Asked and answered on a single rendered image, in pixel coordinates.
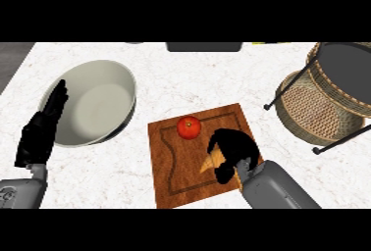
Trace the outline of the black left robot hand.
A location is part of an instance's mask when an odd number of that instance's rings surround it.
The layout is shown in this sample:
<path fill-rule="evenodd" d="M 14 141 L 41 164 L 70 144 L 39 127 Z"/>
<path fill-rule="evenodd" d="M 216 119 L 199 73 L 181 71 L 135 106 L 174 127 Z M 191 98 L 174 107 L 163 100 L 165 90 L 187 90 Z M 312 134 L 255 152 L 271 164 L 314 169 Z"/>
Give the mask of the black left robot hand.
<path fill-rule="evenodd" d="M 46 164 L 48 162 L 67 100 L 69 94 L 63 79 L 49 94 L 43 110 L 36 112 L 24 126 L 15 160 L 18 168 L 24 168 L 29 164 Z"/>

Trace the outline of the golden croissant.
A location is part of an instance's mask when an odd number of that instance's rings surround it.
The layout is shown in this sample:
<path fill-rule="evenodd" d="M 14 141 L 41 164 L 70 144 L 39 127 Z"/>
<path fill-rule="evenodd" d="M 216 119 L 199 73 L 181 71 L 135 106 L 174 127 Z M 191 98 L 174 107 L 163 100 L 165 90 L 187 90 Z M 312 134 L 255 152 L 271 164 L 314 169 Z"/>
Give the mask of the golden croissant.
<path fill-rule="evenodd" d="M 216 169 L 221 164 L 227 161 L 225 156 L 219 148 L 215 148 L 206 157 L 200 171 L 205 173 L 211 169 Z"/>

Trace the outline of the brown wooden cutting board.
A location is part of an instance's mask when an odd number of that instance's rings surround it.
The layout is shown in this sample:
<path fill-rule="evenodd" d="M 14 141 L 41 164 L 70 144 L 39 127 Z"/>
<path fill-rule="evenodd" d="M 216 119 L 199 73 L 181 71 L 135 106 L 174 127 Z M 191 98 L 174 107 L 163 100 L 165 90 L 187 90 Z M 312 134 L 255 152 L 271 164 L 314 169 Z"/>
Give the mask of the brown wooden cutting board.
<path fill-rule="evenodd" d="M 215 171 L 200 170 L 209 157 L 209 139 L 218 128 L 237 129 L 253 136 L 242 105 L 233 104 L 194 113 L 193 116 L 202 123 L 200 135 L 193 140 L 179 136 L 181 117 L 148 125 L 159 208 L 177 208 L 240 188 L 236 178 L 227 184 L 221 184 Z"/>

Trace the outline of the red tomato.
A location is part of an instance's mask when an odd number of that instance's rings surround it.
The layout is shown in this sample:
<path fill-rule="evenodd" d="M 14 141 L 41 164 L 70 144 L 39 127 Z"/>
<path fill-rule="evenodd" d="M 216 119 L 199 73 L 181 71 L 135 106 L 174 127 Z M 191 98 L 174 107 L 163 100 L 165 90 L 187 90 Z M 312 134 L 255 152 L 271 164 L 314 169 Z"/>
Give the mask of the red tomato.
<path fill-rule="evenodd" d="M 200 135 L 202 123 L 197 117 L 187 116 L 179 119 L 178 133 L 182 139 L 196 139 Z"/>

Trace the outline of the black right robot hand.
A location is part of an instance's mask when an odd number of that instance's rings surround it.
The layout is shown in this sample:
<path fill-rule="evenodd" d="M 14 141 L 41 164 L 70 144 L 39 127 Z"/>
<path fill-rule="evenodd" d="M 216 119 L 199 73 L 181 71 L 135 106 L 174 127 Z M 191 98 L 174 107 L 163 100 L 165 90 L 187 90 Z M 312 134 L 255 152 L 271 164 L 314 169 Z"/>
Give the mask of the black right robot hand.
<path fill-rule="evenodd" d="M 252 137 L 240 130 L 219 128 L 209 140 L 208 153 L 219 146 L 225 162 L 215 169 L 218 182 L 227 184 L 236 174 L 236 167 L 245 160 L 250 160 L 249 170 L 259 165 L 261 150 Z"/>

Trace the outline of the white bowl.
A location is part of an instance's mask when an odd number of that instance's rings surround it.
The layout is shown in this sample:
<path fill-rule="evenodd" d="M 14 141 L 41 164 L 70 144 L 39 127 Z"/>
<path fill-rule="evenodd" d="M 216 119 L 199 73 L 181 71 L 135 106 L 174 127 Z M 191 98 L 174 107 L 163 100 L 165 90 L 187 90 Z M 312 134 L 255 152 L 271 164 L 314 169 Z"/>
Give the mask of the white bowl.
<path fill-rule="evenodd" d="M 52 83 L 39 103 L 66 80 L 69 100 L 57 126 L 55 144 L 82 147 L 111 140 L 126 128 L 137 106 L 137 79 L 117 61 L 97 60 L 69 70 Z"/>

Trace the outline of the tiered wicker basket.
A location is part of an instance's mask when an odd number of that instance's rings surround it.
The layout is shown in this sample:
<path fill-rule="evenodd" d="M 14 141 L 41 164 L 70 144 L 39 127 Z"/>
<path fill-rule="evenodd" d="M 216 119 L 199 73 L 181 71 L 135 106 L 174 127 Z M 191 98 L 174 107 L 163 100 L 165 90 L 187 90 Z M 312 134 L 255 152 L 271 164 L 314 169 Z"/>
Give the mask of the tiered wicker basket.
<path fill-rule="evenodd" d="M 320 42 L 264 107 L 324 153 L 371 130 L 371 42 Z"/>

